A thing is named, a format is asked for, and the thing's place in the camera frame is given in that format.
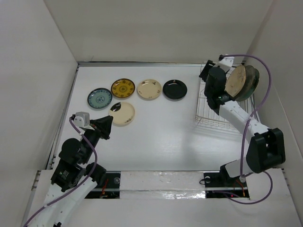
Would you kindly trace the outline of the cream plate with dark patch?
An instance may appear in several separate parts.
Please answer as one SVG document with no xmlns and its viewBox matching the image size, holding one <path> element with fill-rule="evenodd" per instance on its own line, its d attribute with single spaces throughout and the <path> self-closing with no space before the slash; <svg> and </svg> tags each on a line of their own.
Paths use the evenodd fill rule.
<svg viewBox="0 0 303 227">
<path fill-rule="evenodd" d="M 109 109 L 109 115 L 113 117 L 113 124 L 127 125 L 135 117 L 135 108 L 128 102 L 118 102 Z"/>
</svg>

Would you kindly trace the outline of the cream floral small plate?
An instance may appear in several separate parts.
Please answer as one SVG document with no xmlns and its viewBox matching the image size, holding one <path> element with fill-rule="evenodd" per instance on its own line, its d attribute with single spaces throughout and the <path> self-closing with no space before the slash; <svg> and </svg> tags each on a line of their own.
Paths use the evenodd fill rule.
<svg viewBox="0 0 303 227">
<path fill-rule="evenodd" d="M 137 93 L 144 99 L 156 99 L 162 92 L 161 84 L 154 79 L 146 79 L 139 83 Z"/>
</svg>

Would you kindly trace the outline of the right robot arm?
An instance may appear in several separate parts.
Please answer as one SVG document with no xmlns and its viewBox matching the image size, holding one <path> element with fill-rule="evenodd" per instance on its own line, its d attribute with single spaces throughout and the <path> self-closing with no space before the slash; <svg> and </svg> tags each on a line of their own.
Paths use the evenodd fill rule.
<svg viewBox="0 0 303 227">
<path fill-rule="evenodd" d="M 207 104 L 218 116 L 226 119 L 248 142 L 247 151 L 241 151 L 238 160 L 220 167 L 219 182 L 229 186 L 237 177 L 259 174 L 285 162 L 285 142 L 279 128 L 271 129 L 246 112 L 235 96 L 228 93 L 227 72 L 232 68 L 233 57 L 222 58 L 215 64 L 208 60 L 199 77 L 205 83 Z"/>
</svg>

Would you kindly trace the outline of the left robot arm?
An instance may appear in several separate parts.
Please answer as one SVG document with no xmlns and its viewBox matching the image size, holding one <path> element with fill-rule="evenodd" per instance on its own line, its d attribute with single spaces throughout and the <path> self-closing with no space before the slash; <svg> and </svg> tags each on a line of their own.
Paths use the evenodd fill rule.
<svg viewBox="0 0 303 227">
<path fill-rule="evenodd" d="M 95 187 L 106 180 L 106 169 L 98 164 L 96 145 L 110 138 L 113 117 L 91 120 L 89 113 L 77 112 L 69 122 L 81 139 L 67 139 L 43 206 L 25 222 L 26 227 L 65 227 L 73 212 Z"/>
</svg>

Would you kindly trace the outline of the blue white patterned plate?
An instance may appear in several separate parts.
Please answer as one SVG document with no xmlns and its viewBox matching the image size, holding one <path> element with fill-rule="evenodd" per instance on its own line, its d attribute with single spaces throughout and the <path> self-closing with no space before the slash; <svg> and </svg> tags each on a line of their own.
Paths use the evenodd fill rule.
<svg viewBox="0 0 303 227">
<path fill-rule="evenodd" d="M 106 88 L 96 88 L 92 90 L 88 97 L 88 105 L 94 109 L 103 109 L 107 107 L 113 99 L 111 91 Z"/>
</svg>

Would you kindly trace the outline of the yellow patterned small plate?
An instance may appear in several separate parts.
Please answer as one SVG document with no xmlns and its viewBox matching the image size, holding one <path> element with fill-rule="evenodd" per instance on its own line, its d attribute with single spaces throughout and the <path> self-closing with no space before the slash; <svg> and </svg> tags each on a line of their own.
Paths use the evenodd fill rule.
<svg viewBox="0 0 303 227">
<path fill-rule="evenodd" d="M 111 85 L 111 93 L 117 98 L 128 98 L 135 91 L 135 84 L 130 79 L 118 79 Z"/>
</svg>

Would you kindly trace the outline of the light green floral plate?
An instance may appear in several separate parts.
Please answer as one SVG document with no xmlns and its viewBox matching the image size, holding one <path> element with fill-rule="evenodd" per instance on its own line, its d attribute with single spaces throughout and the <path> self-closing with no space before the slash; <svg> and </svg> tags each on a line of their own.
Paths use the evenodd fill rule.
<svg viewBox="0 0 303 227">
<path fill-rule="evenodd" d="M 248 92 L 249 97 L 251 97 L 254 94 L 254 92 L 258 86 L 258 83 L 259 83 L 259 77 L 260 77 L 259 71 L 256 68 L 253 68 L 253 71 L 250 76 L 251 82 L 250 82 L 250 87 L 249 87 L 249 92 Z"/>
</svg>

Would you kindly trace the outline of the beige bird branch plate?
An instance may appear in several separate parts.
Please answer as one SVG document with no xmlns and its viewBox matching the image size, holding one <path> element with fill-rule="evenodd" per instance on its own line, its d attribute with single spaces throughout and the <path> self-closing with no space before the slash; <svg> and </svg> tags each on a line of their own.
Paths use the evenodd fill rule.
<svg viewBox="0 0 303 227">
<path fill-rule="evenodd" d="M 243 89 L 246 81 L 246 71 L 243 65 L 236 67 L 225 84 L 225 91 L 233 98 L 235 98 Z"/>
</svg>

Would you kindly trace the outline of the black glossy small plate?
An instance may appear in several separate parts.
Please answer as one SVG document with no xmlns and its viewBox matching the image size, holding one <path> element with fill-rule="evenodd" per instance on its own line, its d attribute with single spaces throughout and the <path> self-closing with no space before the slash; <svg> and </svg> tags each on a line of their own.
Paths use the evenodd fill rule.
<svg viewBox="0 0 303 227">
<path fill-rule="evenodd" d="M 187 94 L 186 84 L 177 79 L 167 81 L 162 90 L 164 95 L 172 100 L 180 100 Z"/>
</svg>

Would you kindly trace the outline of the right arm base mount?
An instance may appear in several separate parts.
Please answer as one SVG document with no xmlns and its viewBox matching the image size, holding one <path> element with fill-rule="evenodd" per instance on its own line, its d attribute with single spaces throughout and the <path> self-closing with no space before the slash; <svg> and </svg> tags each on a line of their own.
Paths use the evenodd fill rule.
<svg viewBox="0 0 303 227">
<path fill-rule="evenodd" d="M 235 177 L 230 177 L 227 173 L 225 165 L 220 167 L 219 172 L 204 172 L 203 177 L 206 188 L 234 188 L 236 186 L 247 187 L 246 182 L 240 181 L 240 173 Z"/>
</svg>

